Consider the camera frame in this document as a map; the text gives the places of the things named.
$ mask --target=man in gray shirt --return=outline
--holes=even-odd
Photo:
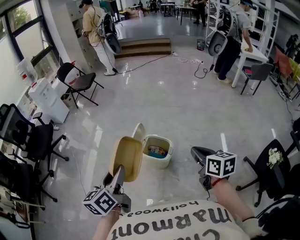
[[[237,26],[233,27],[227,35],[227,44],[224,50],[217,58],[214,74],[218,74],[218,80],[223,83],[231,83],[229,79],[226,79],[226,74],[233,66],[235,60],[240,54],[240,46],[242,42],[242,36],[248,44],[249,52],[253,51],[248,29],[251,28],[251,22],[248,12],[253,7],[251,0],[241,0],[240,4],[230,9],[235,12],[237,16]]]

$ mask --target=black cap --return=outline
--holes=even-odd
[[[253,8],[253,2],[251,0],[241,0],[241,4],[245,4]]]
[[[79,5],[79,8],[83,8],[84,4],[91,5],[91,4],[93,4],[93,1],[92,0],[82,0],[81,4]]]

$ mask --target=wooden step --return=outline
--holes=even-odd
[[[140,41],[130,41],[121,43],[122,49],[128,48],[141,48],[148,46],[170,46],[171,41],[168,38],[162,39],[148,39],[148,40],[140,40]]]
[[[147,55],[167,55],[171,54],[170,46],[154,46],[154,47],[138,47],[122,49],[120,55],[115,55],[115,58],[127,58],[135,56],[147,56]]]

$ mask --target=orange cloth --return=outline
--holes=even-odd
[[[276,47],[276,59],[274,63],[278,63],[279,71],[284,77],[289,77],[293,72],[290,65],[289,57],[286,56],[283,52],[281,52],[277,47]]]

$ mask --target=black window frame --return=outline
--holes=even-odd
[[[37,14],[38,14],[37,18],[25,23],[23,26],[19,27],[17,30],[12,32],[10,24],[9,24],[8,13],[10,11],[12,11],[13,9],[23,5],[26,2],[30,2],[30,1],[35,2],[36,8],[37,8]],[[41,7],[40,0],[24,0],[20,3],[18,3],[17,5],[14,5],[13,7],[10,7],[9,9],[5,10],[3,13],[0,14],[0,17],[4,17],[5,21],[3,21],[3,24],[4,24],[4,28],[5,28],[5,33],[8,36],[19,61],[22,61],[24,59],[24,56],[23,56],[22,51],[17,43],[16,37],[18,35],[20,35],[22,32],[26,31],[28,28],[32,27],[33,25],[40,23],[41,30],[43,30],[43,34],[44,34],[49,46],[47,48],[45,48],[44,50],[40,51],[33,59],[31,59],[31,63],[32,63],[33,67],[35,67],[51,51],[53,51],[57,61],[62,64],[62,60],[60,59],[60,54],[59,54],[57,48],[55,47],[54,41],[53,41],[51,34],[49,32],[49,29],[47,27],[47,23],[46,23],[46,20],[44,17],[44,12]]]

